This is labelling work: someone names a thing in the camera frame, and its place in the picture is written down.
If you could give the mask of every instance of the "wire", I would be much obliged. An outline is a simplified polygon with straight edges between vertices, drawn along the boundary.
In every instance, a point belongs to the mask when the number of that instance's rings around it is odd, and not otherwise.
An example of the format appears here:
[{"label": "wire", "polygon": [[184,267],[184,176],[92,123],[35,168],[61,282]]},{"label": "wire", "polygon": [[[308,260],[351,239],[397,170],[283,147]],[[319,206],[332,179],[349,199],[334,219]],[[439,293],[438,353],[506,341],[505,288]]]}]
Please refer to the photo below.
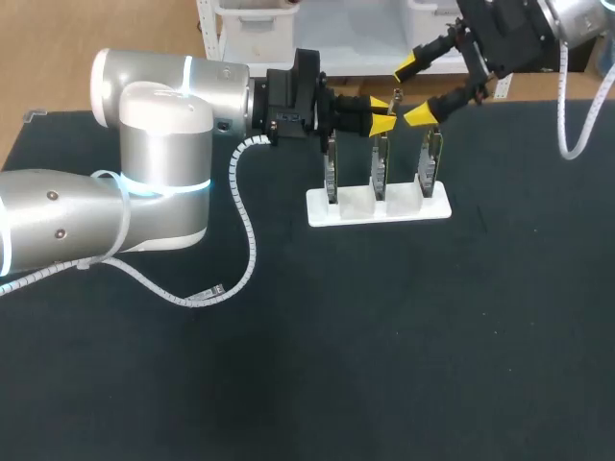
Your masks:
[{"label": "wire", "polygon": [[[148,290],[152,291],[153,293],[160,296],[161,298],[169,301],[170,303],[181,305],[184,307],[191,307],[191,308],[207,307],[210,305],[222,303],[223,301],[226,301],[227,299],[236,295],[239,291],[241,291],[241,289],[246,285],[246,283],[248,283],[248,280],[250,280],[250,278],[252,277],[252,274],[254,273],[254,269],[257,263],[257,240],[254,235],[254,229],[252,228],[252,222],[250,221],[250,217],[248,216],[246,208],[243,205],[243,201],[241,200],[241,196],[239,195],[239,187],[237,185],[237,166],[238,166],[239,159],[241,158],[242,154],[246,150],[248,150],[250,147],[257,146],[257,145],[268,145],[268,144],[270,144],[269,139],[267,138],[267,136],[264,136],[264,135],[254,136],[254,137],[244,140],[241,144],[239,144],[239,146],[237,146],[237,148],[233,152],[233,155],[231,157],[231,163],[229,164],[229,184],[231,186],[231,193],[233,195],[233,200],[234,200],[235,206],[237,207],[237,211],[239,212],[239,216],[241,217],[243,227],[246,230],[246,235],[248,237],[248,249],[249,249],[248,265],[243,274],[243,277],[237,283],[237,285],[235,285],[230,291],[223,293],[221,295],[208,298],[206,300],[200,300],[200,301],[190,299],[192,297],[179,298],[163,290],[159,286],[157,286],[155,283],[153,283],[152,281],[147,279],[145,276],[143,276],[137,269],[125,263],[124,261],[121,261],[114,257],[109,257],[107,259],[101,260],[100,262],[103,264],[108,264],[110,266],[113,266],[119,269],[120,271],[123,271],[124,273],[128,274],[133,279],[141,283],[143,286],[145,286]],[[26,277],[22,277],[21,279],[17,279],[10,283],[6,283],[0,286],[0,297],[7,295],[20,288],[23,288],[25,286],[28,286],[36,281],[46,279],[59,272],[65,271],[66,269],[70,269],[71,267],[75,267],[78,265],[82,266],[82,265],[91,264],[93,259],[94,258],[90,257],[90,258],[78,259],[74,261],[62,262],[60,264],[54,264],[45,269],[36,271]]]},{"label": "wire", "polygon": [[608,96],[610,88],[615,82],[615,63],[604,77],[596,97],[589,108],[585,124],[578,138],[578,143],[572,151],[568,150],[568,141],[566,140],[566,85],[568,83],[568,46],[562,41],[559,54],[559,89],[557,96],[557,140],[559,143],[559,152],[567,160],[574,160],[585,150],[589,136],[594,130],[594,124],[600,114],[600,109],[603,107],[604,100]]}]

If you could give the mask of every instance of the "white bin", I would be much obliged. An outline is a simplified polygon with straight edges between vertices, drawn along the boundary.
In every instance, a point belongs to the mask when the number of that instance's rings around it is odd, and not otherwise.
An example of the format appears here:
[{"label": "white bin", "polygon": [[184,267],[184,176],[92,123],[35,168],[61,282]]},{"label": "white bin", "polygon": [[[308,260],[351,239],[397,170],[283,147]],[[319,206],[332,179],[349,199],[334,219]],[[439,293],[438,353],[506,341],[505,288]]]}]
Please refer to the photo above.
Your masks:
[{"label": "white bin", "polygon": [[233,61],[287,62],[295,56],[295,15],[299,5],[271,10],[216,7],[226,31],[226,52]]},{"label": "white bin", "polygon": [[[407,45],[412,49],[447,34],[460,16],[455,0],[402,0]],[[454,49],[447,56],[458,56]]]}]

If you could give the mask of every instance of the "metal bracket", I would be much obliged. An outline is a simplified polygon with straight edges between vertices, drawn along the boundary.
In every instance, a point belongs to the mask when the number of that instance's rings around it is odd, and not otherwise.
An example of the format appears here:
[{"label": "metal bracket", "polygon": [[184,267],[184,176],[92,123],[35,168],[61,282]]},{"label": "metal bracket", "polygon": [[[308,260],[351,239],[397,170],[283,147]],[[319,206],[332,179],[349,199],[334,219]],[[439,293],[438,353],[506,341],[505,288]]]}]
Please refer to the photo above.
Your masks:
[{"label": "metal bracket", "polygon": [[337,136],[335,131],[329,137],[329,148],[324,155],[325,189],[331,205],[337,204]]},{"label": "metal bracket", "polygon": [[372,184],[376,200],[386,200],[386,178],[388,174],[388,135],[377,135],[372,148]]},{"label": "metal bracket", "polygon": [[[393,98],[388,106],[387,115],[395,115],[399,111],[400,104],[404,100],[404,94],[396,88]],[[378,134],[374,139],[372,148],[372,184],[377,202],[386,200],[386,182],[388,179],[388,161],[391,145],[388,133]]]},{"label": "metal bracket", "polygon": [[418,182],[421,184],[423,197],[431,198],[435,188],[440,164],[440,154],[442,153],[442,133],[436,128],[432,128],[425,134],[421,155],[419,156],[419,166],[417,171]]},{"label": "metal bracket", "polygon": [[31,109],[23,114],[23,123],[30,123],[35,115],[47,115],[45,109]]}]

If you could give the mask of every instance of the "white shelf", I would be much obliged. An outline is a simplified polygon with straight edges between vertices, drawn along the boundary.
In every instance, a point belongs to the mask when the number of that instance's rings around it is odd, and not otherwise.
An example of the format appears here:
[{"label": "white shelf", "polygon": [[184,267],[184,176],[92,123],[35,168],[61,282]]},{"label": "white shelf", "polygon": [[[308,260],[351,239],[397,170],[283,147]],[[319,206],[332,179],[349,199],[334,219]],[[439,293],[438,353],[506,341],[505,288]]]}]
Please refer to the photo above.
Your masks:
[{"label": "white shelf", "polygon": [[[406,59],[410,48],[400,17],[399,0],[306,0],[295,24],[298,48],[319,50],[321,69],[330,76],[391,75]],[[444,31],[434,31],[434,37]],[[225,49],[223,61],[237,62]],[[267,69],[289,69],[292,62],[248,63],[253,77]],[[443,57],[427,74],[466,73],[461,56]]]}]

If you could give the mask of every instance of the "black table surface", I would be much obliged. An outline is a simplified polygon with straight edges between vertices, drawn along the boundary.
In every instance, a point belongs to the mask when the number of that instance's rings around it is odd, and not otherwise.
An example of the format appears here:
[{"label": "black table surface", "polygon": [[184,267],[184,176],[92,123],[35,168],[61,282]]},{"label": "black table surface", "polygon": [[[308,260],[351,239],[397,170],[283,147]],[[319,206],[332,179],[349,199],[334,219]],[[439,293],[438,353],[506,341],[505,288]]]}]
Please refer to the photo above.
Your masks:
[{"label": "black table surface", "polygon": [[[258,263],[230,301],[177,307],[108,266],[0,300],[0,459],[613,459],[614,117],[567,162],[554,104],[456,115],[440,170],[454,216],[431,223],[312,229],[316,144],[249,151]],[[393,182],[421,137],[393,134]],[[215,142],[200,244],[121,256],[178,295],[243,273],[234,145]],[[342,185],[367,181],[370,146],[340,137]],[[6,165],[33,167],[118,171],[117,133],[36,116]]]}]

